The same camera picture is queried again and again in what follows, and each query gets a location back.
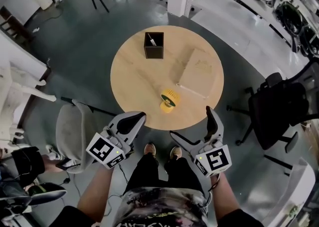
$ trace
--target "beige sneaker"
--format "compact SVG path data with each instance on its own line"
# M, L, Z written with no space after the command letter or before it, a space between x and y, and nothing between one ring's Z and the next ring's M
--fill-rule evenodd
M181 158L181 148L179 146L173 147L170 151L169 158L172 160L174 156L177 156L177 159Z
M153 143L148 143L144 148L144 154L151 153L154 157L156 155L156 147Z

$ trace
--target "black office chair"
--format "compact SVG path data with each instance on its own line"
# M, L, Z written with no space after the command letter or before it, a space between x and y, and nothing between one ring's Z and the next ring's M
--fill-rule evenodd
M319 59L313 58L294 77L283 80L279 73L271 74L254 94L250 93L249 111L227 106L228 111L249 115L251 124L242 140L245 142L254 129L256 137L264 150L272 147L278 140L287 143L288 153L298 140L296 132L292 138L283 134L289 125L295 126L303 121L319 118Z

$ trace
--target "shoe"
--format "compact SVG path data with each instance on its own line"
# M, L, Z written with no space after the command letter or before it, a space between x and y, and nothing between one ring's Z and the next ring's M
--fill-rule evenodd
M59 0L54 0L54 6L57 7L59 6L60 1Z
M151 153L154 157L156 155L156 148L153 143L148 143L144 148L144 154Z
M181 154L182 154L181 148L179 146L175 146L170 151L169 158L172 160L174 158L174 156L176 156L177 159L180 159Z
M46 145L45 149L48 151L48 157L52 160L63 160L64 157L58 152L58 150L53 145Z

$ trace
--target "gray floor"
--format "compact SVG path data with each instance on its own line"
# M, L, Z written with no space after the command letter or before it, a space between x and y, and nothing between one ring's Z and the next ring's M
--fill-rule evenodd
M280 197L287 185L288 178L282 167L263 158L264 151L252 133L247 142L240 147L234 141L241 138L249 124L248 118L226 111L226 105L247 107L248 97L244 88L253 86L256 89L263 77L242 58L236 51L218 37L202 28L188 18L169 15L166 9L148 0L105 0L110 13L106 13L100 3L94 10L91 0L64 0L60 8L62 15L57 19L46 19L59 15L61 9L51 7L39 12L29 24L34 29L40 24L40 31L32 44L34 55L48 63L52 69L44 91L61 96L75 98L92 106L121 113L110 85L110 69L119 47L134 33L155 25L175 25L190 29L205 38L216 50L224 69L225 84L222 97L215 108L225 126L224 143L228 144L232 157L232 167L226 171L229 182L243 209L255 218L262 220ZM45 144L55 143L55 125L59 110L64 102L55 103L37 99L34 101L27 119L23 124L26 140L45 153ZM107 125L110 117L96 114L99 126ZM189 139L197 140L205 136L206 120L180 133ZM314 169L317 163L310 152L310 147L299 126L290 129L300 131L300 140L290 154L284 153L284 143L278 142L267 154L293 164L299 157L306 159ZM124 172L129 178L146 143L153 141L158 148L159 161L164 163L170 147L173 145L168 132L144 127L137 141L135 154L122 163ZM203 178L194 166L204 190L208 190L208 180ZM75 206L79 194L74 181L82 193L93 177L98 164L93 164L82 174L78 174L70 184L64 185L68 194L64 197L67 205ZM160 178L167 180L163 168L159 167ZM58 174L44 173L39 179L60 184L67 177L65 172ZM123 174L116 167L110 195L122 194L125 189ZM104 218L102 226L111 226L116 209L121 199L112 197L112 211ZM49 226L62 210L63 202L58 200L41 205L33 210L33 216L42 226ZM215 226L213 206L209 212L210 226Z

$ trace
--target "yellow object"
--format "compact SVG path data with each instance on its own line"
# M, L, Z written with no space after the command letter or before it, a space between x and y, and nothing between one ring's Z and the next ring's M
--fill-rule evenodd
M162 91L160 97L163 100L163 102L160 105L160 108L165 113L170 113L180 102L179 94L171 89L166 89Z

